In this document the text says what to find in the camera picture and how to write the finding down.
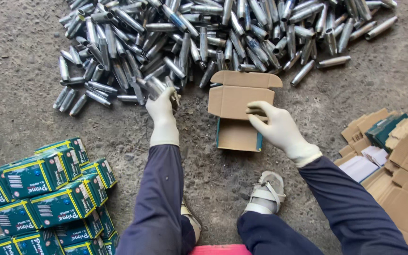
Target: person's left hand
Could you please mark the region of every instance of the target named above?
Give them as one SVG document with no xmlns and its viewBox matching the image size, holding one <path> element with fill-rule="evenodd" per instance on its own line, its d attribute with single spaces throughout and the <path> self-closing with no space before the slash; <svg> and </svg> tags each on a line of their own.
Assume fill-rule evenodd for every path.
<svg viewBox="0 0 408 255">
<path fill-rule="evenodd" d="M 146 110 L 154 120 L 154 131 L 150 137 L 150 146 L 161 144 L 173 144 L 179 146 L 179 132 L 176 127 L 176 120 L 173 116 L 173 107 L 170 97 L 175 89 L 168 87 L 157 98 L 148 99 Z"/>
</svg>

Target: concrete floor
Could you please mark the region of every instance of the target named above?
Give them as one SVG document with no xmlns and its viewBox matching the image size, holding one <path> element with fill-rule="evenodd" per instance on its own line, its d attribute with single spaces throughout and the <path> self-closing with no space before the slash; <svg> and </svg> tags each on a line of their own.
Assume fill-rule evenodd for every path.
<svg viewBox="0 0 408 255">
<path fill-rule="evenodd" d="M 144 107 L 134 105 L 116 103 L 107 109 L 93 102 L 79 118 L 51 107 L 62 89 L 59 50 L 71 43 L 58 23 L 66 13 L 67 5 L 59 0 L 0 0 L 0 165 L 80 135 L 90 159 L 107 157 L 117 173 L 119 184 L 107 205 L 121 233 L 132 220 L 153 123 Z M 375 19 L 393 15 L 382 10 Z M 275 106 L 289 110 L 304 137 L 332 160 L 346 145 L 340 132 L 353 119 L 382 107 L 408 113 L 408 1 L 399 1 L 396 15 L 399 22 L 391 31 L 372 42 L 350 43 L 352 61 L 346 67 L 314 70 L 299 88 L 289 85 L 296 69 L 280 76 L 284 87 L 275 89 Z M 325 254 L 339 254 L 325 216 L 284 153 L 267 142 L 262 153 L 215 148 L 216 119 L 207 114 L 207 93 L 187 87 L 176 114 L 184 194 L 204 225 L 199 244 L 241 242 L 236 220 L 253 183 L 271 170 L 285 179 L 287 200 L 280 217 Z"/>
</svg>

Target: hand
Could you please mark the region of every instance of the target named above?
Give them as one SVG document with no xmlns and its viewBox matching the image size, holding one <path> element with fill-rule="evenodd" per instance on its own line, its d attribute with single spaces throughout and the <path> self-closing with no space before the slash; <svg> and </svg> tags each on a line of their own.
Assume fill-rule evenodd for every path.
<svg viewBox="0 0 408 255">
<path fill-rule="evenodd" d="M 250 102 L 247 107 L 246 113 L 253 127 L 276 148 L 284 151 L 298 168 L 322 156 L 319 147 L 303 138 L 288 111 L 273 107 L 266 101 Z M 253 114 L 267 116 L 268 124 Z"/>
<path fill-rule="evenodd" d="M 154 120 L 154 131 L 150 137 L 150 146 L 173 144 L 179 146 L 179 132 L 173 116 L 173 107 L 170 97 L 174 88 L 166 88 L 163 93 L 153 101 L 147 100 L 146 110 Z"/>
</svg>

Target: pink stool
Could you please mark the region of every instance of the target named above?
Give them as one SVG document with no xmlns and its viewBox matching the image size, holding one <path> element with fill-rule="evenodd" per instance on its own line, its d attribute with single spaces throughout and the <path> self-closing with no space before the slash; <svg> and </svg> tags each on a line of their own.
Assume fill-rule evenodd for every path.
<svg viewBox="0 0 408 255">
<path fill-rule="evenodd" d="M 190 255 L 251 255 L 245 245 L 196 246 Z"/>
</svg>

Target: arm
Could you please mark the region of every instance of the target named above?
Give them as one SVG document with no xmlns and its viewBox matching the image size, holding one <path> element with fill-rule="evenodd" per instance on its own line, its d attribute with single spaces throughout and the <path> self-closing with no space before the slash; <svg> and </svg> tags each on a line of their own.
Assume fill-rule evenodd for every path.
<svg viewBox="0 0 408 255">
<path fill-rule="evenodd" d="M 146 109 L 154 120 L 150 149 L 132 224 L 124 231 L 117 255 L 177 255 L 181 252 L 180 205 L 184 173 L 179 151 L 179 132 L 166 90 Z"/>
<path fill-rule="evenodd" d="M 402 233 L 359 183 L 320 157 L 299 169 L 344 254 L 408 254 Z"/>
<path fill-rule="evenodd" d="M 302 137 L 289 112 L 264 101 L 251 102 L 248 108 L 251 124 L 299 169 L 344 254 L 408 254 L 402 233 L 382 207 Z M 268 124 L 253 114 L 267 116 Z"/>
</svg>

